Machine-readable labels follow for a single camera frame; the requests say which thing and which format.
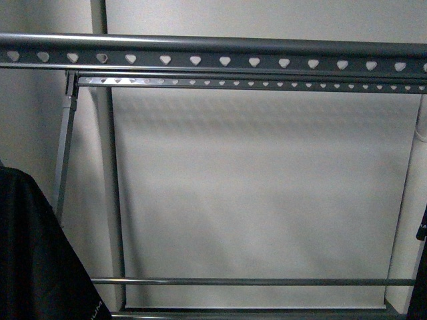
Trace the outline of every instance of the black fabric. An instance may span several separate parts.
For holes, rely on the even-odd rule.
[[[420,227],[416,233],[416,238],[420,241],[424,241],[427,237],[427,207],[421,220]]]
[[[5,167],[0,250],[0,319],[111,319],[36,182]]]
[[[427,244],[425,243],[406,320],[427,320]]]

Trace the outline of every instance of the vertical metal pole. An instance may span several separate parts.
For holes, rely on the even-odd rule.
[[[67,88],[65,90],[67,98],[62,106],[61,132],[59,134],[55,181],[52,195],[52,207],[59,224],[61,224],[62,220],[65,182],[67,180],[69,150],[71,146],[71,136],[73,134],[74,113],[77,109],[78,91],[76,72],[68,72]]]
[[[92,29],[96,34],[108,34],[107,10],[105,0],[91,0]],[[119,202],[119,181],[117,177],[117,159],[115,152],[115,131],[113,97],[111,88],[96,89],[97,116],[101,137],[102,162],[105,183],[107,220],[111,246],[113,274],[125,277],[125,258],[123,236],[121,233],[121,215]],[[126,306],[126,286],[114,286],[116,307],[124,310]]]

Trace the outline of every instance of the metal bracket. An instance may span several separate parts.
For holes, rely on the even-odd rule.
[[[65,94],[68,97],[77,99],[79,95],[79,89],[77,88],[77,82],[79,80],[78,72],[76,71],[67,71],[67,86],[65,88]]]

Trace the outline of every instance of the metal rack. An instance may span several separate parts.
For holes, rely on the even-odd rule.
[[[53,207],[61,221],[74,113],[80,87],[427,93],[427,45],[207,37],[0,34],[0,68],[61,69],[66,95]],[[116,217],[121,229],[120,216]],[[132,279],[94,278],[113,285],[413,285],[413,279]],[[116,319],[397,319],[389,311],[265,311],[261,313],[115,313]]]

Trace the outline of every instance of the heart-shaped hole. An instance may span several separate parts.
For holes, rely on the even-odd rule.
[[[17,51],[8,51],[7,56],[12,60],[13,62],[16,62],[19,60],[19,52]]]
[[[50,58],[49,54],[44,51],[38,52],[37,56],[42,62],[48,62]]]
[[[394,64],[394,69],[395,69],[397,72],[401,72],[401,71],[403,71],[405,68],[406,68],[406,63],[405,63],[405,62],[396,62],[396,63]]]
[[[160,61],[164,64],[164,65],[169,65],[169,63],[171,62],[172,58],[170,57],[170,55],[161,55],[160,56]]]
[[[377,62],[375,62],[375,61],[368,61],[365,64],[365,66],[366,66],[367,70],[372,71],[372,70],[374,70],[376,68]]]
[[[339,70],[344,70],[348,66],[348,61],[347,60],[339,60],[336,63],[336,65],[337,65]]]
[[[260,64],[260,58],[249,58],[249,63],[252,67],[256,67]]]
[[[136,61],[136,55],[125,55],[125,59],[127,62],[133,65]]]
[[[230,63],[231,58],[230,57],[220,57],[220,63],[224,66],[227,67],[228,64]]]
[[[280,59],[279,60],[279,65],[282,68],[286,68],[290,63],[291,63],[291,61],[289,59]]]
[[[199,65],[200,61],[201,61],[201,57],[199,57],[198,55],[193,55],[192,57],[189,58],[189,60],[191,61],[191,63],[193,63],[194,65]]]
[[[104,53],[98,53],[96,55],[96,59],[100,62],[100,63],[106,63],[108,61],[108,56]]]
[[[79,61],[79,55],[76,53],[67,53],[67,58],[68,60],[70,60],[72,63],[76,63]]]
[[[319,61],[316,60],[316,59],[311,59],[311,60],[308,61],[308,66],[311,69],[315,69],[318,65],[319,65]]]

